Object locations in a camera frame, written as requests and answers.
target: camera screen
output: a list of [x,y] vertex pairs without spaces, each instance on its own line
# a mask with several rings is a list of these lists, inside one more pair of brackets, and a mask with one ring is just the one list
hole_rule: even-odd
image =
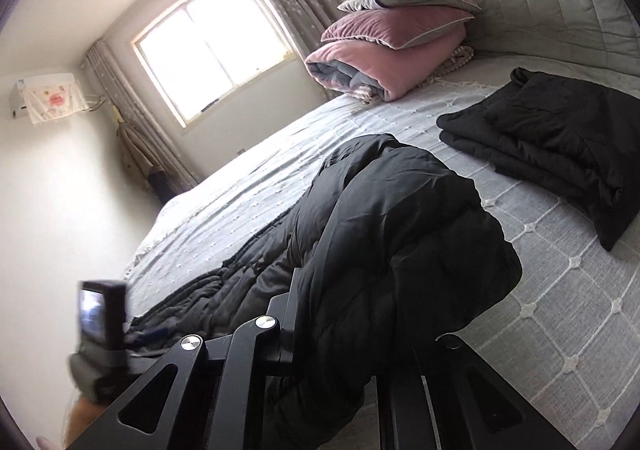
[[80,329],[98,342],[105,341],[104,297],[97,291],[80,290]]

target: electrical cord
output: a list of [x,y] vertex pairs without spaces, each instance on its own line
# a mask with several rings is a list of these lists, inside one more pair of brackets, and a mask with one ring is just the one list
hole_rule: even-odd
[[92,113],[93,111],[97,111],[98,109],[100,109],[100,107],[102,107],[102,105],[108,100],[108,98],[106,96],[101,97],[101,99],[98,101],[98,103],[94,106],[94,107],[89,107],[89,109],[87,109],[90,113]]

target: window frame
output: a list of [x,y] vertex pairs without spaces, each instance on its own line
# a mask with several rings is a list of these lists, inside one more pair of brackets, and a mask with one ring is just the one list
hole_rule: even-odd
[[185,117],[182,116],[182,113],[180,112],[180,109],[178,108],[178,106],[174,103],[174,101],[171,99],[171,97],[166,93],[166,91],[162,87],[161,82],[159,81],[158,77],[155,75],[153,69],[149,65],[149,62],[146,59],[144,51],[140,47],[140,42],[142,42],[142,40],[144,40],[145,37],[148,36],[149,33],[151,33],[151,31],[153,31],[160,24],[164,23],[174,13],[176,13],[176,12],[178,12],[180,10],[183,10],[187,15],[189,15],[186,7],[192,1],[193,0],[178,0],[178,1],[176,1],[173,5],[169,6],[165,11],[163,11],[160,15],[158,15],[158,17],[156,17],[154,20],[152,20],[146,27],[144,27],[144,29],[139,34],[137,34],[137,36],[134,37],[134,39],[131,41],[131,46],[132,46],[132,48],[134,50],[134,53],[135,53],[138,61],[142,65],[143,69],[145,70],[146,75],[149,77],[149,79],[151,80],[151,82],[155,86],[156,90],[159,92],[160,96],[162,97],[162,100],[164,101],[166,106],[170,109],[170,111],[171,111],[172,115],[174,116],[174,118],[177,120],[178,123],[180,123],[181,129],[183,131],[185,131],[192,123],[196,122],[201,116],[203,116],[204,113],[206,113],[211,108],[214,108],[218,104],[220,104],[227,96],[232,94],[234,91],[238,90],[239,88],[243,87],[244,85],[247,85],[247,84],[250,84],[250,83],[254,82],[256,79],[264,76],[265,74],[270,72],[272,69],[277,68],[278,66],[281,66],[283,63],[290,62],[291,60],[294,59],[293,46],[292,46],[292,44],[291,44],[291,42],[289,40],[289,37],[284,32],[281,24],[276,19],[276,16],[274,15],[273,11],[266,4],[265,0],[253,0],[256,3],[256,5],[258,6],[258,8],[260,8],[260,11],[264,15],[264,17],[267,19],[267,22],[273,28],[273,31],[276,33],[276,35],[280,39],[280,41],[282,42],[283,46],[286,48],[286,50],[287,50],[286,54],[277,63],[273,64],[272,66],[269,66],[266,69],[263,69],[261,71],[256,72],[252,77],[248,78],[247,80],[244,80],[244,82],[242,82],[240,84],[236,84],[233,81],[233,79],[231,78],[231,76],[228,74],[228,72],[226,71],[225,66],[218,59],[218,56],[216,55],[214,49],[209,44],[209,41],[206,40],[205,37],[202,37],[203,42],[205,44],[207,44],[207,47],[211,50],[211,52],[214,55],[217,63],[220,65],[220,68],[222,68],[222,70],[225,72],[226,76],[228,77],[229,82],[231,82],[232,88],[229,89],[228,91],[226,91],[225,93],[223,93],[222,95],[220,95],[218,98],[216,98],[215,100],[213,100],[212,102],[210,102],[206,106],[204,106],[203,109],[201,109],[193,117],[191,117],[190,119],[186,119]]

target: wall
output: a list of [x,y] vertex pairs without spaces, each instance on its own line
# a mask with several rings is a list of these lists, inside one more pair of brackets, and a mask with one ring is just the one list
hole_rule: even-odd
[[159,203],[125,178],[107,107],[33,127],[10,118],[17,78],[0,77],[0,394],[35,445],[60,442],[74,397],[77,282],[121,278]]
[[179,0],[138,0],[105,36],[131,85],[180,152],[201,175],[210,175],[241,149],[255,144],[325,101],[324,91],[292,58],[238,88],[183,129],[136,57],[132,41]]

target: folded blanket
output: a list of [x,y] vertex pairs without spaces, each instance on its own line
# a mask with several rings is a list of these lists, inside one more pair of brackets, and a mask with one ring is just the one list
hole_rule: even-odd
[[405,50],[367,40],[337,40],[309,55],[306,68],[326,88],[352,94],[365,86],[382,100],[396,100],[446,61],[465,35],[460,23],[427,44]]
[[626,93],[516,68],[505,87],[436,123],[448,145],[584,207],[606,250],[640,209],[640,101]]
[[[467,62],[469,62],[472,58],[474,58],[474,49],[470,46],[458,46],[449,58],[447,58],[442,64],[440,64],[436,69],[434,69],[433,73],[431,73],[426,80],[424,80],[421,84],[418,84],[419,87],[423,87],[427,84],[432,84],[436,78],[446,75],[447,73],[451,73],[456,69],[462,68]],[[382,96],[376,87],[370,85],[360,85],[353,89],[349,96],[353,96],[359,100],[364,100],[369,104],[378,104],[383,102]]]

